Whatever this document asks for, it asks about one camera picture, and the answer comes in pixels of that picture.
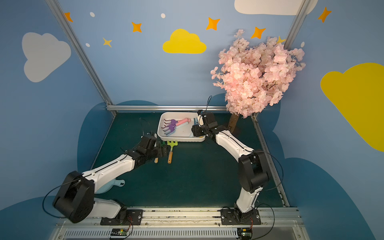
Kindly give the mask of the lime green wooden-handled rake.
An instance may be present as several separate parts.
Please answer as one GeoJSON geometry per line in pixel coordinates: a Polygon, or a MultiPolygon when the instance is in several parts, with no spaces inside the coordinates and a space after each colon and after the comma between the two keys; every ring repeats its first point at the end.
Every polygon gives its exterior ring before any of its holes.
{"type": "Polygon", "coordinates": [[[178,141],[167,141],[167,145],[170,146],[168,164],[171,164],[173,159],[173,148],[178,145],[178,141]]]}

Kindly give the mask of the white plastic storage box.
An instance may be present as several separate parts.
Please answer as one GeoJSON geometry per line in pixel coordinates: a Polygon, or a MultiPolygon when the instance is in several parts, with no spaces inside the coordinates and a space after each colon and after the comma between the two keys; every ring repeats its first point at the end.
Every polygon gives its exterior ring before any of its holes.
{"type": "Polygon", "coordinates": [[[192,112],[165,112],[161,115],[159,120],[157,135],[163,141],[178,141],[178,142],[203,142],[205,140],[205,136],[203,137],[194,137],[191,131],[192,126],[194,125],[194,118],[198,118],[197,113],[192,112]],[[166,136],[162,130],[164,127],[164,120],[182,120],[184,118],[190,118],[190,123],[184,123],[182,125],[177,126],[176,130],[166,136]]]}

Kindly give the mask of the purple pink-handled hand rake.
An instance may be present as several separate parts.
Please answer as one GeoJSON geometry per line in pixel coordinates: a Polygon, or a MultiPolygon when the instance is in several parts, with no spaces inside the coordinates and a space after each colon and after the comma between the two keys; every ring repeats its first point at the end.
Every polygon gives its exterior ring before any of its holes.
{"type": "Polygon", "coordinates": [[[170,120],[164,120],[164,128],[167,127],[176,127],[179,125],[182,125],[184,123],[190,123],[191,119],[190,118],[184,118],[182,120],[175,120],[175,119],[170,119],[170,120]]]}

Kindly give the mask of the dark green wooden-handled rake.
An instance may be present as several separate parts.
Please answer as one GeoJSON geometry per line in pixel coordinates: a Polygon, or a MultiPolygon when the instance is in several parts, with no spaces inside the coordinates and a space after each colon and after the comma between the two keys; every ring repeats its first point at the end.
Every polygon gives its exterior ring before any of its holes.
{"type": "Polygon", "coordinates": [[[167,144],[164,141],[158,142],[155,150],[157,151],[154,162],[157,164],[159,162],[159,158],[166,157],[168,155],[167,144]]]}

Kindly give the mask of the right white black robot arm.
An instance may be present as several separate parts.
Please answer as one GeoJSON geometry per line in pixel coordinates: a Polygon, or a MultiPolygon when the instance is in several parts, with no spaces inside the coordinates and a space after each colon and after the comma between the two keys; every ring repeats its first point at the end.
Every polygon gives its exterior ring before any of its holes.
{"type": "Polygon", "coordinates": [[[197,124],[192,126],[195,137],[208,137],[223,147],[238,163],[238,179],[242,187],[235,209],[250,215],[264,186],[268,184],[268,160],[262,151],[255,151],[238,140],[225,126],[219,125],[213,113],[198,111],[197,124]]]}

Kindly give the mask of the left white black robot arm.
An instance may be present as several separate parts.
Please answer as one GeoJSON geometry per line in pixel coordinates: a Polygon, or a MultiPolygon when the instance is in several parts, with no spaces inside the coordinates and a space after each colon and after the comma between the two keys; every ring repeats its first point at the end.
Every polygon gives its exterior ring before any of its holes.
{"type": "Polygon", "coordinates": [[[69,173],[58,187],[53,207],[76,224],[89,218],[100,218],[103,225],[126,225],[130,221],[127,207],[117,200],[96,198],[96,194],[109,191],[117,177],[146,162],[167,157],[169,148],[155,134],[144,135],[133,148],[116,159],[89,171],[69,173]]]}

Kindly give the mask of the pink artificial blossom tree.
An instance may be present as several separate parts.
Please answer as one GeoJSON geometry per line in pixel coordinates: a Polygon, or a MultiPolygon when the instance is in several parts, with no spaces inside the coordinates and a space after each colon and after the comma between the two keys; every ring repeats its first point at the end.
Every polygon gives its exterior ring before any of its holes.
{"type": "Polygon", "coordinates": [[[236,32],[230,48],[220,51],[219,66],[211,70],[214,86],[226,91],[231,132],[240,117],[279,103],[297,72],[306,66],[303,49],[286,50],[281,38],[271,37],[251,47],[243,33],[243,29],[236,32]]]}

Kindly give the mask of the left small circuit board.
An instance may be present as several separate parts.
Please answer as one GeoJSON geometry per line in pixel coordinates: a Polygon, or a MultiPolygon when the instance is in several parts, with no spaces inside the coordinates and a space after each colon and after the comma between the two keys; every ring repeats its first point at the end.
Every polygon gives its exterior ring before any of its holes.
{"type": "Polygon", "coordinates": [[[111,237],[126,237],[129,233],[128,229],[112,229],[111,237]]]}

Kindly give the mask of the small circuit board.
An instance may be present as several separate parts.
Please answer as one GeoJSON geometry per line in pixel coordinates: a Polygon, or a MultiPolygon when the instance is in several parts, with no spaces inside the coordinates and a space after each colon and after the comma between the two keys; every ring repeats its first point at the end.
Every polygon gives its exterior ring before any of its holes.
{"type": "Polygon", "coordinates": [[[111,237],[126,237],[129,233],[128,229],[112,229],[111,237]]]}
{"type": "Polygon", "coordinates": [[[249,228],[237,228],[237,240],[251,240],[253,231],[249,228]]]}

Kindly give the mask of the right small circuit board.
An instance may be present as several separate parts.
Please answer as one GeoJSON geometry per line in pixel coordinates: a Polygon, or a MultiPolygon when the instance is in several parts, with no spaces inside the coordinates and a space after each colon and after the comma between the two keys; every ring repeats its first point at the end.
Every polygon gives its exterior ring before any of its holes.
{"type": "Polygon", "coordinates": [[[237,240],[251,240],[253,231],[249,228],[237,228],[237,240]]]}

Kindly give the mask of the aluminium back frame bar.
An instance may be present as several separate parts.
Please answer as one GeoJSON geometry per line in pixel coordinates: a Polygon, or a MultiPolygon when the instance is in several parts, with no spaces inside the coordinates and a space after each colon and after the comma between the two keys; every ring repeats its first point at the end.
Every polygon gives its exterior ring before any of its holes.
{"type": "Polygon", "coordinates": [[[195,112],[198,110],[226,111],[226,106],[157,106],[157,105],[107,105],[108,111],[173,111],[195,112]]]}

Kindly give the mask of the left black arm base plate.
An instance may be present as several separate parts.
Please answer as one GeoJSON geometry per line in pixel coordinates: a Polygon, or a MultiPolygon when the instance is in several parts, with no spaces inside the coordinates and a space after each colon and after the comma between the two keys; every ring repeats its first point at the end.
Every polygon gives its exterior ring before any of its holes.
{"type": "Polygon", "coordinates": [[[101,226],[128,226],[130,224],[139,226],[142,221],[144,210],[121,209],[114,218],[102,218],[101,226]]]}

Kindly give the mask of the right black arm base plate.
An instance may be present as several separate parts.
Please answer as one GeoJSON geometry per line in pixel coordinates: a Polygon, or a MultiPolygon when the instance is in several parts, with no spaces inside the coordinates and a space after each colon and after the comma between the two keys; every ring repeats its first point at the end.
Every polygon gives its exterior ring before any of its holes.
{"type": "Polygon", "coordinates": [[[222,225],[261,225],[261,217],[258,210],[242,213],[236,208],[222,208],[220,210],[222,225]]]}

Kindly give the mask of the aluminium front rail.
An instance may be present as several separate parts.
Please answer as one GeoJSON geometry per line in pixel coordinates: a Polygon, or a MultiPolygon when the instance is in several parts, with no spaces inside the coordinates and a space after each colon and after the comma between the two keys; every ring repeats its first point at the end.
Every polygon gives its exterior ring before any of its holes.
{"type": "Polygon", "coordinates": [[[296,208],[259,207],[261,225],[222,225],[222,208],[131,208],[144,210],[141,224],[101,226],[100,218],[78,224],[57,223],[52,240],[237,240],[237,228],[253,231],[251,240],[308,240],[296,208]],[[128,229],[126,237],[111,237],[112,229],[128,229]]]}

